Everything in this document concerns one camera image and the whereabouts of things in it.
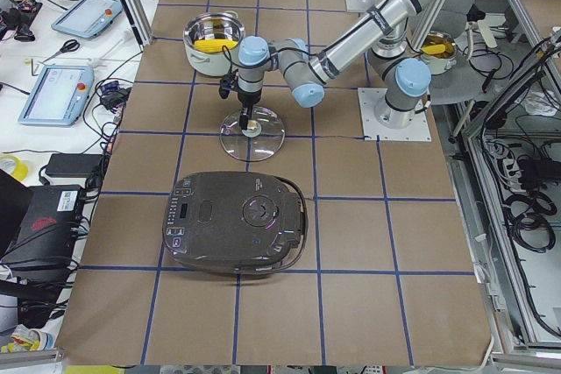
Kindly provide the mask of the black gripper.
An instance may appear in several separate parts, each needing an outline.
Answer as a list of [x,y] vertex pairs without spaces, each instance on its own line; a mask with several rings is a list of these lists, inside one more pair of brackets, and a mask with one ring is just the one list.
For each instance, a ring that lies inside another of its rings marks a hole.
[[242,103],[243,108],[240,110],[238,122],[240,128],[246,130],[252,120],[253,105],[260,101],[262,89],[249,91],[240,86],[236,74],[227,74],[220,79],[218,94],[222,99],[227,99],[230,92],[236,92],[238,100]]

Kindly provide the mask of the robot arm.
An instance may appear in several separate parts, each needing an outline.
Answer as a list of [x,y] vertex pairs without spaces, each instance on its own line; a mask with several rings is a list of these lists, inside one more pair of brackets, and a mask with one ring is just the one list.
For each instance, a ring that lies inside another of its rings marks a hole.
[[433,0],[377,0],[346,32],[317,53],[304,50],[301,39],[271,42],[258,36],[239,44],[238,60],[220,81],[219,95],[238,94],[242,103],[240,127],[247,128],[253,106],[261,98],[264,74],[278,71],[297,103],[312,108],[324,98],[324,86],[335,80],[362,53],[385,44],[404,32],[406,20],[423,11]]

